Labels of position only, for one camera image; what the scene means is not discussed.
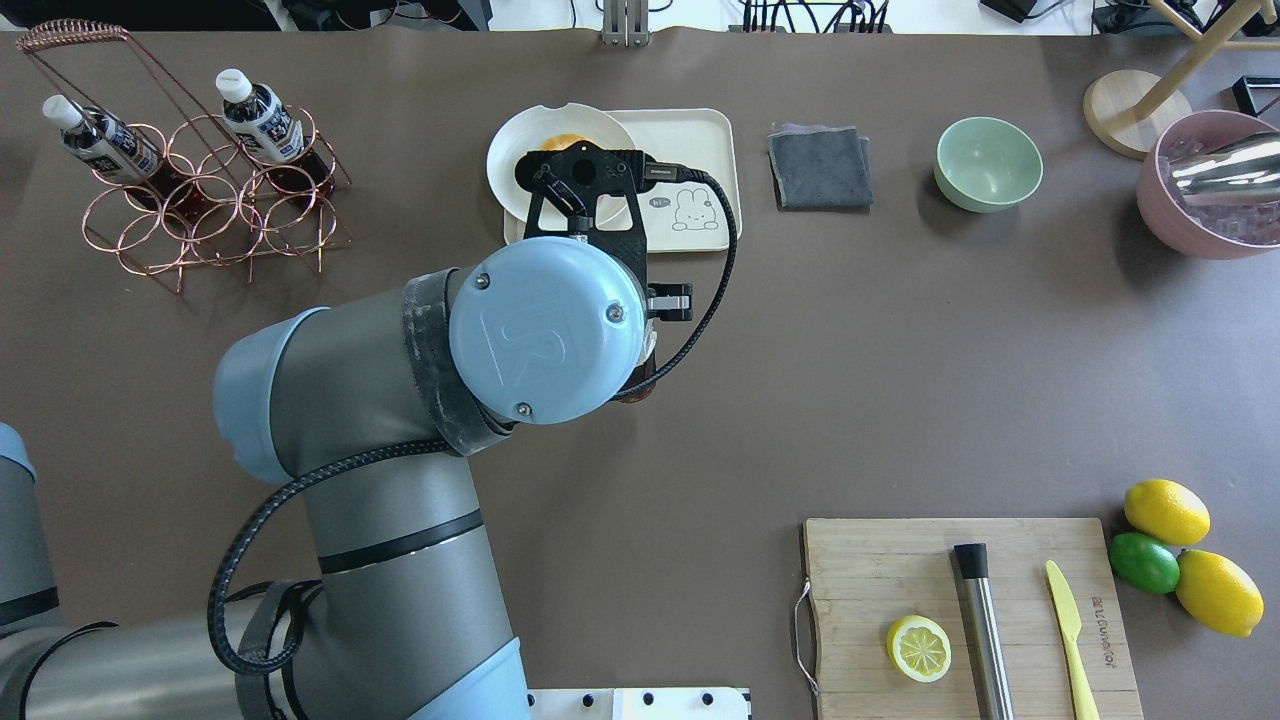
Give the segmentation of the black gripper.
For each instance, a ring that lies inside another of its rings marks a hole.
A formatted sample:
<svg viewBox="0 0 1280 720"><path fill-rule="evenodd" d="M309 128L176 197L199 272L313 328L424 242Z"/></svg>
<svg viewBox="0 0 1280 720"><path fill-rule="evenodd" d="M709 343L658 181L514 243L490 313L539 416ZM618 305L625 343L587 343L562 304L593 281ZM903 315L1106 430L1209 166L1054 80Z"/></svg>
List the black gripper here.
<svg viewBox="0 0 1280 720"><path fill-rule="evenodd" d="M692 284L648 284L646 318L658 322L690 322Z"/></svg>

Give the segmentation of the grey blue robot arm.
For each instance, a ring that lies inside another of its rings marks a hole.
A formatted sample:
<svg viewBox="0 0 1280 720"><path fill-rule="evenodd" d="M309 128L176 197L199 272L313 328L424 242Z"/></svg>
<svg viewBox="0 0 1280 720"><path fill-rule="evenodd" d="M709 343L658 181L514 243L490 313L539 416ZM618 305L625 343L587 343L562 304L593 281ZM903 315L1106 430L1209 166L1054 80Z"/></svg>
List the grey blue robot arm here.
<svg viewBox="0 0 1280 720"><path fill-rule="evenodd" d="M37 474L4 427L3 716L529 717L468 459L653 386L628 378L691 296L648 282L644 249L543 236L238 341L215 421L273 492L201 620L64 626Z"/></svg>

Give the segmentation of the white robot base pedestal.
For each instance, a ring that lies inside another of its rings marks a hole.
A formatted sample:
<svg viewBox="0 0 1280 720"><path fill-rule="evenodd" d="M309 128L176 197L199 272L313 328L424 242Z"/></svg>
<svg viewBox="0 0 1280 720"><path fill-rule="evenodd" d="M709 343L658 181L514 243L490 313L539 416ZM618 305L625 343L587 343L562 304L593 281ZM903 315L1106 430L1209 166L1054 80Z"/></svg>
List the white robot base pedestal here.
<svg viewBox="0 0 1280 720"><path fill-rule="evenodd" d="M732 687L530 689L531 719L751 719L750 691Z"/></svg>

